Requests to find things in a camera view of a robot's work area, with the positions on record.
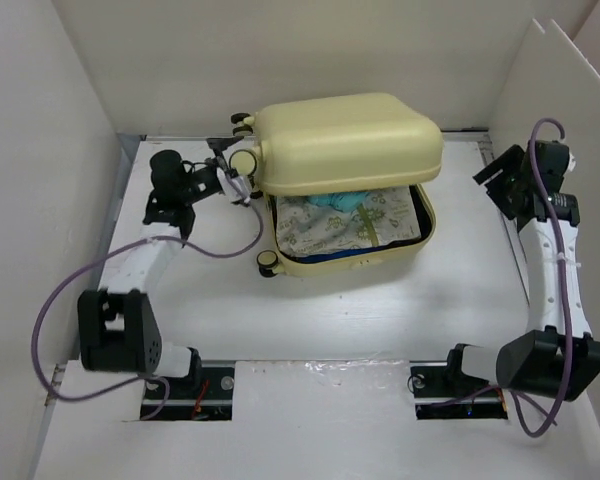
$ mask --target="teal fabric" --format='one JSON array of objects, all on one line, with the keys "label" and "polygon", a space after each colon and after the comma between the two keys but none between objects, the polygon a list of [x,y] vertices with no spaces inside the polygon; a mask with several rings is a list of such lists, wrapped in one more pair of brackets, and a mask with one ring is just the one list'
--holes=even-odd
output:
[{"label": "teal fabric", "polygon": [[325,195],[309,195],[307,201],[316,207],[332,207],[343,213],[353,212],[362,204],[369,192],[327,193]]}]

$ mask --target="green strap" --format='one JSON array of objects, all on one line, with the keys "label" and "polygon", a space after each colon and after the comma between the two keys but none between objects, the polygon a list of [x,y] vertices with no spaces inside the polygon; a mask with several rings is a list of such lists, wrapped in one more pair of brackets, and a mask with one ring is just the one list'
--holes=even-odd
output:
[{"label": "green strap", "polygon": [[364,224],[364,228],[366,228],[367,232],[369,233],[369,239],[371,240],[371,245],[373,245],[374,247],[377,247],[378,245],[380,245],[380,242],[378,241],[378,235],[376,234],[376,230],[373,228],[373,223],[371,223],[371,220],[369,219],[369,215],[367,215],[367,211],[364,209],[362,204],[358,205],[358,213],[360,214],[360,219],[362,220],[362,223]]}]

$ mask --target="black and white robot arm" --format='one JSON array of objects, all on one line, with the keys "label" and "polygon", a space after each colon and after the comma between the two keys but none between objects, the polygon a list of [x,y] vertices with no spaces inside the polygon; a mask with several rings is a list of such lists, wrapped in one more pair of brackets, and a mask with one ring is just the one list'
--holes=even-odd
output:
[{"label": "black and white robot arm", "polygon": [[552,224],[538,197],[528,152],[511,147],[474,179],[485,183],[489,197],[510,220],[517,222],[529,280],[526,333],[500,349],[457,345],[449,354],[451,381],[467,377],[501,388],[555,398],[564,367],[565,322],[557,264],[566,264],[566,288],[571,312],[573,366],[565,400],[575,400],[600,373],[600,342],[593,340],[582,308],[576,260],[580,221],[573,195],[559,193],[563,175],[572,164],[566,145],[537,142],[543,183],[556,211],[565,253],[559,253]]},{"label": "black and white robot arm", "polygon": [[[226,148],[241,139],[207,140],[214,157],[201,168],[191,164],[188,171],[185,165],[189,162],[173,150],[152,157],[154,189],[145,209],[141,238],[154,240],[133,249],[106,285],[83,292],[78,300],[85,369],[179,378],[194,384],[200,381],[197,350],[162,341],[149,299],[183,247],[177,240],[188,240],[192,232],[194,203],[215,194],[224,194],[233,204],[249,203],[248,179],[223,156]],[[161,237],[171,241],[161,241]],[[121,320],[122,329],[111,328],[114,320]]]}]

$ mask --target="white tabletop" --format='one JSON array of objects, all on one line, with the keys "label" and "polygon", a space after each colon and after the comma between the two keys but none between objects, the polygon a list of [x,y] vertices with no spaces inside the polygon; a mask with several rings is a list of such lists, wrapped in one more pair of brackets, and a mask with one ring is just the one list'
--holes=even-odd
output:
[{"label": "white tabletop", "polygon": [[[112,248],[136,238],[148,160],[164,148],[189,160],[206,155],[199,143],[145,142]],[[254,259],[270,234],[234,260],[183,252],[152,298],[163,338],[206,360],[268,360],[237,364],[233,420],[129,422],[141,385],[59,404],[36,479],[600,479],[600,430],[586,395],[540,440],[523,434],[513,412],[510,421],[415,418],[405,360],[444,359],[458,342],[498,346],[526,325],[503,222],[471,180],[482,165],[475,143],[446,143],[442,173],[426,185],[438,229],[412,261],[263,279]],[[252,214],[222,198],[196,213],[192,239],[209,249],[237,249],[255,234]],[[359,358],[372,360],[315,361]],[[74,362],[62,390],[117,378]],[[535,412],[529,418],[538,421]]]}]

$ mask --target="suitcase shell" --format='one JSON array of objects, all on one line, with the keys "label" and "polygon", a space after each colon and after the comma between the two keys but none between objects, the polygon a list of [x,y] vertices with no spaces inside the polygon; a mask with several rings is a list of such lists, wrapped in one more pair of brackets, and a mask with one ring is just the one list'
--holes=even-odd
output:
[{"label": "suitcase shell", "polygon": [[421,183],[440,172],[442,134],[397,98],[370,93],[271,105],[244,124],[255,133],[254,181],[265,195],[274,232],[275,196],[409,185],[421,205],[422,239],[416,244],[308,264],[287,257],[276,243],[278,261],[268,269],[270,276],[321,275],[414,255],[433,235],[435,214]]}]

